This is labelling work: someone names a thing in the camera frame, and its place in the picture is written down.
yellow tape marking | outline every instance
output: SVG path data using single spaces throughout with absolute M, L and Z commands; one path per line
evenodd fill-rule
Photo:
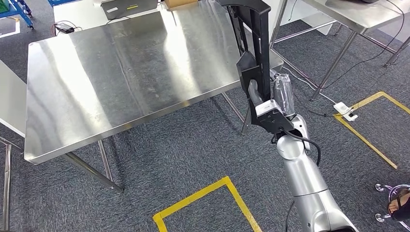
M 397 105 L 398 107 L 400 107 L 401 109 L 403 109 L 404 111 L 406 111 L 408 114 L 410 114 L 410 109 L 407 108 L 405 105 L 401 104 L 400 102 L 398 102 L 396 99 L 390 97 L 389 95 L 387 95 L 387 93 L 380 91 L 377 92 L 375 94 L 373 94 L 372 96 L 354 104 L 352 106 L 352 108 L 354 110 L 359 109 L 360 107 L 376 100 L 379 97 L 385 97 L 387 98 L 389 101 L 393 102 L 395 105 Z M 387 158 L 383 153 L 381 153 L 375 146 L 373 146 L 365 137 L 363 137 L 359 132 L 357 132 L 349 123 L 347 123 L 342 116 L 340 116 L 339 114 L 334 115 L 335 118 L 342 123 L 345 127 L 347 127 L 350 131 L 352 131 L 357 137 L 359 137 L 365 144 L 367 144 L 370 148 L 372 148 L 380 157 L 382 157 L 387 163 L 389 163 L 393 168 L 397 169 L 397 165 L 395 165 L 389 158 Z
M 349 123 L 342 119 L 342 116 L 335 117 L 339 122 L 341 122 L 345 127 L 351 130 L 359 139 L 361 139 L 365 144 L 372 148 L 380 157 L 382 157 L 387 163 L 389 163 L 394 169 L 397 169 L 395 165 L 389 158 L 387 158 L 383 153 L 381 153 L 375 146 L 373 146 L 365 137 L 363 137 L 359 132 L 357 132 Z
M 138 7 L 138 5 L 130 6 L 130 7 L 127 8 L 127 10 L 132 9 L 132 8 L 137 8 L 137 7 Z
M 207 195 L 208 193 L 219 189 L 220 187 L 226 185 L 231 192 L 232 196 L 234 197 L 236 203 L 238 204 L 239 208 L 241 209 L 242 213 L 245 215 L 246 219 L 249 221 L 250 226 L 252 227 L 254 232 L 262 232 L 261 228 L 259 227 L 258 223 L 256 222 L 255 218 L 253 218 L 252 214 L 250 213 L 248 207 L 246 206 L 245 202 L 242 200 L 241 196 L 239 195 L 238 191 L 236 190 L 234 184 L 232 183 L 231 179 L 226 176 L 221 180 L 209 185 L 198 192 L 192 194 L 191 196 L 180 200 L 179 202 L 169 206 L 168 208 L 162 210 L 161 212 L 155 214 L 152 219 L 155 223 L 157 223 L 158 230 L 160 232 L 167 232 L 165 223 L 163 219 L 172 213 L 182 209 L 183 207 L 189 205 L 190 203 L 196 201 L 197 199 Z

power cable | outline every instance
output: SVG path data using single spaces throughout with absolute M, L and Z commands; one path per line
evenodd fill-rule
M 403 16 L 403 21 L 402 21 L 402 23 L 401 23 L 401 27 L 400 27 L 400 29 L 398 30 L 397 34 L 396 34 L 396 35 L 393 37 L 393 39 L 383 48 L 383 51 L 382 51 L 382 52 L 380 52 L 379 54 L 377 54 L 377 55 L 376 55 L 375 57 L 373 57 L 373 58 L 360 61 L 359 63 L 353 65 L 351 68 L 349 68 L 347 71 L 345 71 L 342 75 L 340 75 L 336 80 L 334 80 L 334 81 L 333 81 L 332 83 L 330 83 L 328 86 L 323 87 L 322 89 L 327 89 L 327 88 L 329 88 L 331 85 L 333 85 L 335 82 L 337 82 L 340 78 L 342 78 L 345 74 L 347 74 L 350 70 L 352 70 L 352 69 L 353 69 L 354 67 L 356 67 L 357 65 L 362 64 L 362 63 L 365 63 L 365 62 L 368 62 L 368 61 L 371 61 L 371 60 L 376 59 L 377 57 L 379 57 L 381 54 L 384 53 L 384 51 L 386 51 L 386 48 L 387 48 L 387 47 L 396 39 L 396 37 L 400 34 L 400 32 L 401 32 L 401 30 L 403 29 L 403 26 L 404 26 L 404 20 L 405 20 L 404 12 L 403 12 L 396 4 L 392 3 L 390 0 L 386 0 L 386 1 L 388 1 L 389 3 L 391 3 L 392 5 L 394 5 L 394 6 L 401 12 L 401 14 L 402 14 L 402 16 Z

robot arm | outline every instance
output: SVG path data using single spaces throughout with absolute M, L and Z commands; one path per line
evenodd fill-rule
M 358 232 L 343 214 L 322 178 L 318 166 L 306 155 L 310 145 L 302 116 L 285 112 L 286 101 L 271 97 L 268 13 L 262 0 L 220 0 L 227 6 L 241 55 L 237 68 L 251 111 L 251 123 L 274 134 L 286 176 L 298 209 L 303 232 Z M 252 31 L 254 54 L 249 51 L 243 24 Z

person's foot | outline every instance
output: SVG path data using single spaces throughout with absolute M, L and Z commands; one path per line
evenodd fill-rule
M 400 197 L 400 205 L 403 206 L 410 198 L 410 192 L 408 192 L 406 195 Z M 390 203 L 389 205 L 389 211 L 390 214 L 392 214 L 394 211 L 398 210 L 398 200 L 394 200 Z

small white device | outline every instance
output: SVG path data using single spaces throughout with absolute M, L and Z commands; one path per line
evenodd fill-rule
M 334 104 L 333 107 L 349 122 L 354 121 L 358 117 L 357 115 L 353 114 L 353 109 L 347 107 L 343 102 Z

